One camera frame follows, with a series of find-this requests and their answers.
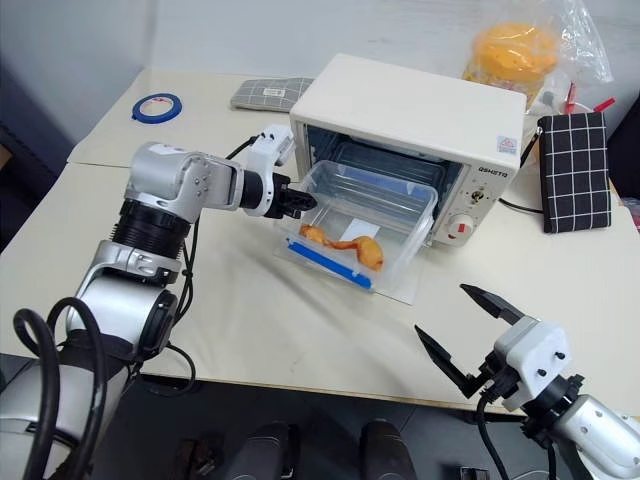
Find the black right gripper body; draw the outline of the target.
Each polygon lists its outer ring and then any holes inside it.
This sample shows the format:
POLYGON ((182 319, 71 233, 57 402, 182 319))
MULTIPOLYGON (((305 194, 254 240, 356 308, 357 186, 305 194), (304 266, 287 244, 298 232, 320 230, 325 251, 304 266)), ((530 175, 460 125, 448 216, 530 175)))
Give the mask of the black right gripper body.
POLYGON ((495 352, 485 357, 479 371, 484 379, 481 396, 488 401, 507 399, 518 389, 519 373, 495 352))

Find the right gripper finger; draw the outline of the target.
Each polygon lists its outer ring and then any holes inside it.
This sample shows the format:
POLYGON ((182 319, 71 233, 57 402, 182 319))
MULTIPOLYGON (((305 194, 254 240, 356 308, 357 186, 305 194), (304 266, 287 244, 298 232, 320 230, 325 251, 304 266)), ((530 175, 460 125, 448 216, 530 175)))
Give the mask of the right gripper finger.
POLYGON ((432 362, 451 380, 467 399, 476 394, 484 385, 482 375, 474 376, 464 374, 452 361, 451 354, 445 350, 433 337, 422 330, 418 325, 414 326, 420 342, 424 346, 432 362))
POLYGON ((460 288, 489 315, 509 325, 515 325, 524 316, 523 312, 496 294, 468 284, 460 284, 460 288))

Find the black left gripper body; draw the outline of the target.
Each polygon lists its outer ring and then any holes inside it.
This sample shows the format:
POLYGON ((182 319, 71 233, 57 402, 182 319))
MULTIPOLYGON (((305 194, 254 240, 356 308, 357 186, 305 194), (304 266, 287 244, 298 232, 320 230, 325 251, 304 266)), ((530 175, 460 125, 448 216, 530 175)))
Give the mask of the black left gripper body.
POLYGON ((272 176, 274 195, 271 204, 271 217, 273 219, 282 219, 288 216, 288 206, 290 203, 291 179, 288 176, 274 173, 272 176))

